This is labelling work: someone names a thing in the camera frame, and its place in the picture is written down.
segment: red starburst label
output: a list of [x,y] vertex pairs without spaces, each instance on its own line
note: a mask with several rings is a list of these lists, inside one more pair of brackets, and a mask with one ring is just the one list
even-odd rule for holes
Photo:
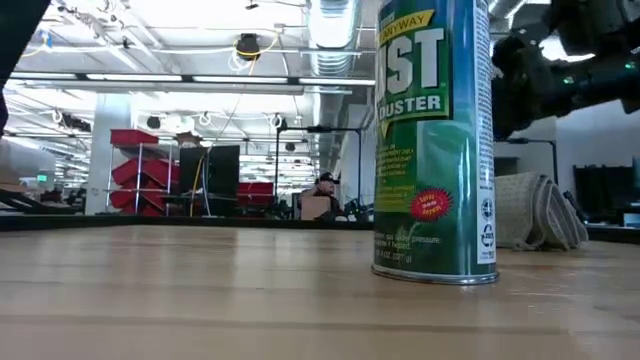
[[442,189],[428,189],[415,197],[411,203],[411,215],[418,221],[437,221],[446,216],[453,199]]

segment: wooden table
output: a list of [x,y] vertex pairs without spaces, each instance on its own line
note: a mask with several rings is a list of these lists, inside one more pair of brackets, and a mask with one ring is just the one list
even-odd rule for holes
[[3,233],[0,358],[638,359],[640,247],[499,254],[478,287],[369,271],[372,234]]

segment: compressed air duster can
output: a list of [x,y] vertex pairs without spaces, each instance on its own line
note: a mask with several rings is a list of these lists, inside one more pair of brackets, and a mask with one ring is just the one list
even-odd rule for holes
[[386,0],[376,58],[373,271],[497,279],[487,0]]

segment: ceiling light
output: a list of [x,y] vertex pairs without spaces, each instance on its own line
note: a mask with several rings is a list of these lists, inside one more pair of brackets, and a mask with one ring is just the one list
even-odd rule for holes
[[289,79],[283,77],[266,77],[266,76],[194,76],[196,82],[209,83],[246,83],[246,84],[286,84]]
[[111,81],[182,81],[179,75],[87,74],[91,80]]
[[341,79],[341,78],[300,78],[300,85],[353,85],[353,86],[375,86],[375,80],[369,79]]
[[38,80],[60,80],[60,79],[72,79],[77,80],[75,74],[64,73],[35,73],[35,72],[14,72],[11,74],[12,78],[18,79],[38,79]]

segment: can label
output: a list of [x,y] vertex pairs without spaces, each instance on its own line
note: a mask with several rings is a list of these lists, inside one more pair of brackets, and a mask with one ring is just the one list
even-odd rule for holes
[[378,18],[376,265],[495,271],[486,0],[391,0]]

